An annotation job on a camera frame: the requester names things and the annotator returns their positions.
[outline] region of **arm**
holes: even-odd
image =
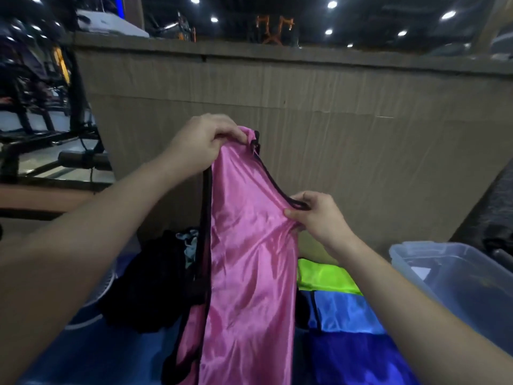
[[[0,384],[15,383],[86,301],[155,203],[209,167],[228,135],[246,142],[227,116],[193,117],[154,161],[0,247]]]
[[[434,302],[348,227],[333,198],[303,192],[311,211],[286,210],[347,269],[423,384],[509,384],[513,358]]]

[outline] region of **light blue folded fabric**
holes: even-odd
[[[338,291],[300,291],[300,294],[310,306],[308,327],[311,329],[386,334],[363,296]]]

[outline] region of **pink satin fabric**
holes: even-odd
[[[253,130],[241,129],[255,139]],[[199,385],[291,381],[297,239],[283,215],[290,206],[252,149],[228,142],[212,166],[212,293]],[[193,340],[197,321],[189,333],[188,326],[184,338]],[[179,350],[178,362],[189,350]],[[195,369],[183,383],[195,383]]]

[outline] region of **clear plastic bin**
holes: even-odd
[[[462,243],[404,242],[389,250],[410,282],[513,355],[513,274]]]

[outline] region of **dark ceiling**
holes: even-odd
[[[486,20],[493,0],[143,0],[146,14],[160,25],[184,14],[199,36],[246,40],[257,14],[294,18],[301,44],[348,45],[427,51],[468,43]],[[441,20],[448,11],[454,17]],[[215,16],[219,22],[212,23]],[[333,33],[325,35],[327,29]],[[398,33],[406,30],[404,36]]]

